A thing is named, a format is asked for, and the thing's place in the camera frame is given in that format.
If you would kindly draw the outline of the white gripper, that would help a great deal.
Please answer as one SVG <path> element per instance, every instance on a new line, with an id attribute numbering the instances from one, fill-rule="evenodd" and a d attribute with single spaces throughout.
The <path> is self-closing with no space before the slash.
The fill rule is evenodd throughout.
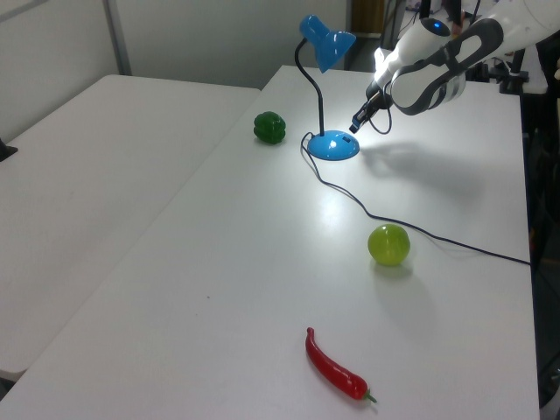
<path id="1" fill-rule="evenodd" d="M 367 86 L 367 101 L 353 115 L 349 129 L 357 133 L 378 111 L 386 109 L 384 89 L 391 81 L 393 72 L 389 69 L 391 51 L 378 47 L 374 51 L 374 78 Z"/>

